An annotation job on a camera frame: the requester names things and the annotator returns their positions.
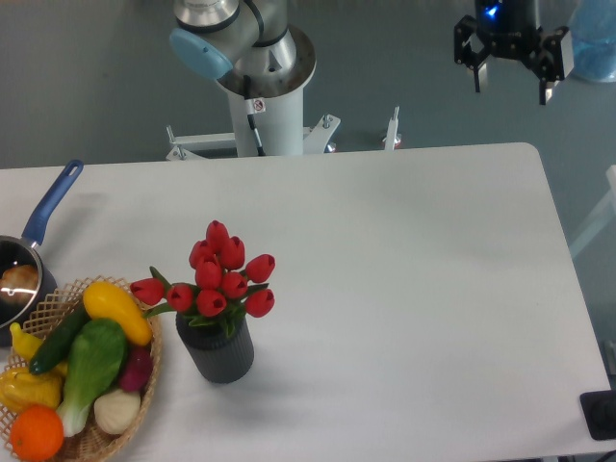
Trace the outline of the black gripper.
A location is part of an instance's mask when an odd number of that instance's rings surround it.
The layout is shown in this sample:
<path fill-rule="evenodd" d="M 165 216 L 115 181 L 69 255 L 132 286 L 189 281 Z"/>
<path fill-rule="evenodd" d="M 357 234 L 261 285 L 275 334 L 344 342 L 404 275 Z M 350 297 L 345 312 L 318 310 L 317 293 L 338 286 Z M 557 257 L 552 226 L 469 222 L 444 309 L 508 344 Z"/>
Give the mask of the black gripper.
<path fill-rule="evenodd" d="M 540 29 L 535 0 L 477 0 L 476 20 L 463 16 L 453 27 L 453 59 L 473 74 L 475 92 L 487 77 L 487 59 L 531 61 L 539 79 L 539 104 L 546 105 L 556 86 L 574 69 L 573 37 L 562 26 Z"/>

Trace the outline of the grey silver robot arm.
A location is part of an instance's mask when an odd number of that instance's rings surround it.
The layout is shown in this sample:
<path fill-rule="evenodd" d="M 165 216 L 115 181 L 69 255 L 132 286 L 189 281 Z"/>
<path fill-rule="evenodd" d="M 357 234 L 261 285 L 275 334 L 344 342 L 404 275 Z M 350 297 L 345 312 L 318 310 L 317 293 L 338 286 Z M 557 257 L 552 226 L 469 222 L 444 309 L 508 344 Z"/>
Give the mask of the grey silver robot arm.
<path fill-rule="evenodd" d="M 273 98 L 301 89 L 312 78 L 316 53 L 288 22 L 285 1 L 176 1 L 177 26 L 169 43 L 199 76 L 244 99 Z M 488 58 L 522 63 L 538 78 L 540 102 L 574 68 L 567 27 L 539 23 L 535 1 L 477 1 L 475 12 L 453 28 L 453 59 L 478 79 Z"/>

